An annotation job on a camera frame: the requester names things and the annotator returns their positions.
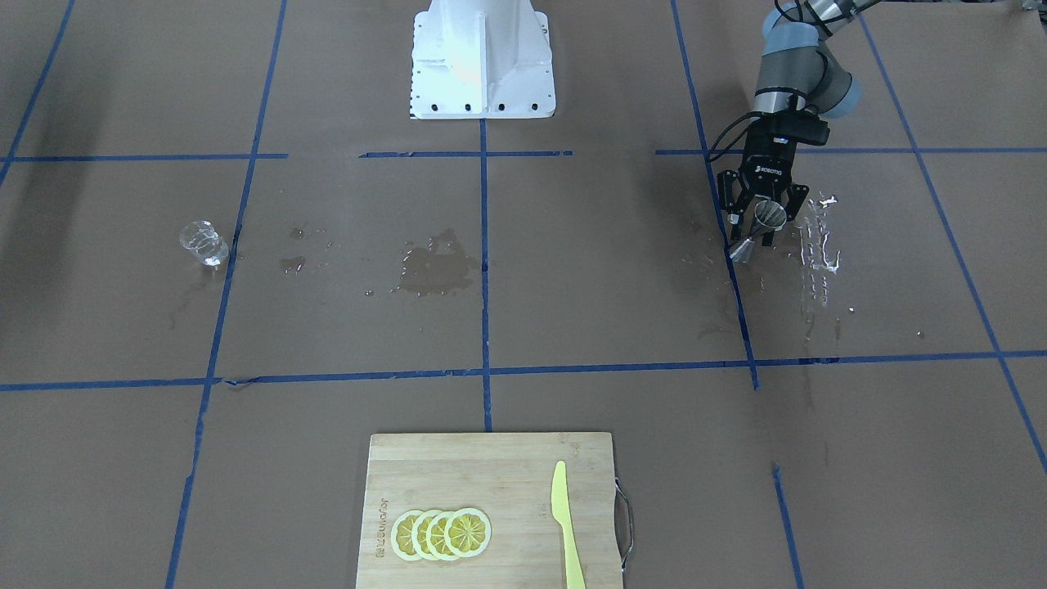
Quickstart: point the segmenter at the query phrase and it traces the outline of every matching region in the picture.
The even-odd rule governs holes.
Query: wooden cutting board
[[[558,460],[566,462],[585,587],[622,589],[607,433],[372,436],[357,589],[565,589],[563,540],[550,500]],[[406,562],[394,553],[392,528],[401,514],[463,507],[491,520],[483,553],[455,562]]]

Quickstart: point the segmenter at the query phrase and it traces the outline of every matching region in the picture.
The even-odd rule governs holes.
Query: white mounting bracket
[[[549,19],[531,0],[432,0],[415,17],[410,116],[543,118],[556,111]]]

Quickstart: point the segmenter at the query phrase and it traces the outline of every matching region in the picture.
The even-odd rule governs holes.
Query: clear glass
[[[185,225],[178,242],[205,266],[217,266],[229,256],[229,246],[208,221],[194,221]]]

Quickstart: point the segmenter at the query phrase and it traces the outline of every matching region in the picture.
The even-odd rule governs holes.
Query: yellow knife
[[[582,564],[575,546],[575,529],[571,524],[571,503],[567,499],[567,466],[563,460],[553,471],[553,518],[563,528],[563,560],[566,563],[567,589],[585,589]]]

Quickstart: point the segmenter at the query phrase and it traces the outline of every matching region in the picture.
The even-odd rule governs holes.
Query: lemon slice
[[[475,557],[491,542],[491,520],[474,507],[459,509],[444,529],[444,542],[455,557]]]
[[[415,520],[421,515],[421,511],[411,509],[397,518],[393,524],[393,551],[396,552],[397,557],[408,562],[422,560],[422,557],[415,550],[415,545],[410,542],[411,526],[415,525]]]
[[[456,557],[451,549],[447,547],[447,542],[444,537],[444,531],[447,529],[447,524],[450,523],[451,517],[454,516],[454,512],[443,512],[436,518],[429,521],[429,526],[425,528],[424,541],[421,543],[425,551],[432,554],[440,561],[456,561],[461,557]]]
[[[415,523],[410,526],[410,545],[415,548],[415,553],[426,561],[439,560],[430,554],[422,543],[425,540],[425,530],[429,528],[432,518],[436,518],[440,514],[443,514],[442,509],[429,509],[428,512],[422,512],[415,520]]]

